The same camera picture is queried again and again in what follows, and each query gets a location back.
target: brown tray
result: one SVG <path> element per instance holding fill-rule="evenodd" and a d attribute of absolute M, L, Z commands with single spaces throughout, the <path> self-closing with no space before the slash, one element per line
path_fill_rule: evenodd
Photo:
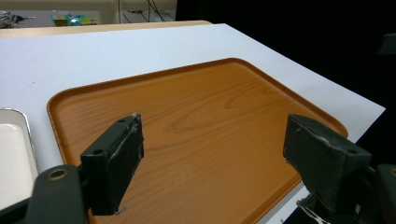
<path fill-rule="evenodd" d="M 233 58 L 62 91 L 48 113 L 74 165 L 115 120 L 141 114 L 145 157 L 121 212 L 92 223 L 254 223 L 301 181 L 282 154 L 289 113 L 347 137 L 338 120 Z"/>

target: wooden tray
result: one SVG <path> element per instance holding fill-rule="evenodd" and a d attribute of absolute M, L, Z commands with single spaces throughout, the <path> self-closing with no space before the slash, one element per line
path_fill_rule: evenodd
<path fill-rule="evenodd" d="M 239 59 L 59 92 L 48 113 L 64 163 L 115 120 L 139 113 L 141 161 L 121 212 L 92 223 L 254 223 L 301 178 L 283 158 L 289 113 L 341 135 L 338 120 Z"/>

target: white tabletop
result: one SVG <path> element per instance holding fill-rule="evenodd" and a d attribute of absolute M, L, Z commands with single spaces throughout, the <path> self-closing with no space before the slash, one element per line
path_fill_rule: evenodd
<path fill-rule="evenodd" d="M 248 61 L 340 120 L 354 143 L 385 110 L 227 24 L 0 38 L 0 50 L 0 107 L 27 116 L 41 172 L 63 163 L 47 114 L 54 94 L 189 64 Z"/>

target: wooden board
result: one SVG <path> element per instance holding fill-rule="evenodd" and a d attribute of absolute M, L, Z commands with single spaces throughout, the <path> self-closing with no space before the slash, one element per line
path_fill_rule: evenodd
<path fill-rule="evenodd" d="M 283 158 L 289 113 L 347 137 L 338 120 L 234 58 L 65 90 L 48 113 L 74 165 L 115 120 L 141 114 L 145 157 L 121 212 L 92 223 L 255 223 L 301 181 Z"/>

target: wood grain surface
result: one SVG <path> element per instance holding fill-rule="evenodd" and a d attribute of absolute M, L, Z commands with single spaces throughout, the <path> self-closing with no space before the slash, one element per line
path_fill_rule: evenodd
<path fill-rule="evenodd" d="M 240 59 L 61 91 L 48 103 L 64 163 L 139 113 L 145 157 L 120 213 L 91 223 L 255 223 L 301 178 L 283 158 L 289 113 L 343 124 Z"/>

